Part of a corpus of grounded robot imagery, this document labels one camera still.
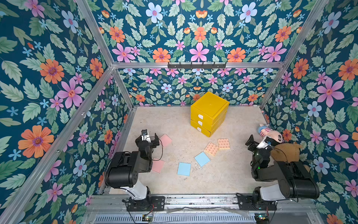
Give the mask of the orange patterned sticky note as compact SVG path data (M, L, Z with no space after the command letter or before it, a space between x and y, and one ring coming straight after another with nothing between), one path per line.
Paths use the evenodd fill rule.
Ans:
M217 152L219 151L219 147L214 143L209 142L204 151L212 156L216 156Z
M219 150L230 149L229 139L218 139Z

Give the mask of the yellow drawer cabinet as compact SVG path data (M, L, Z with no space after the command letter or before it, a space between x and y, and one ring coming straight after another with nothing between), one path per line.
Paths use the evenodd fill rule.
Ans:
M224 122L229 102L211 92L191 105L190 124L200 133L211 137Z

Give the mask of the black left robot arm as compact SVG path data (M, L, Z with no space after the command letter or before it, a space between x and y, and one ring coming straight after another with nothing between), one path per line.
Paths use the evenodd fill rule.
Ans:
M150 190L139 180L140 173L149 173L153 167L153 149L160 145L159 137L142 131L135 143L137 151L117 152L105 172L105 184L125 191L131 200L149 201Z

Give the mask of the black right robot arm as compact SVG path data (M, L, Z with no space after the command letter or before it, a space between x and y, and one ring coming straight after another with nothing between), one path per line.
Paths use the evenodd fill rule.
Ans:
M252 203L273 202L288 199L317 199L320 191L304 165L299 161L275 161L269 165L271 151L279 142L271 137L264 137L256 142L253 135L245 145L252 152L251 174L257 182L276 184L257 187L252 194Z

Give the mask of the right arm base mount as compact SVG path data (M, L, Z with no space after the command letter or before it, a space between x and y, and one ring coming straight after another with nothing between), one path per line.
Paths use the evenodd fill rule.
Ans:
M239 209L242 211L275 211L275 201L264 201L256 193L253 195L236 193Z

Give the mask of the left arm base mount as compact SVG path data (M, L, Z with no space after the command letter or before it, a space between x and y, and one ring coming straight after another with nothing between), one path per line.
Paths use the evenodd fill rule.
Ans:
M150 196L143 200L130 199L127 203L127 211L163 211L165 199L164 196Z

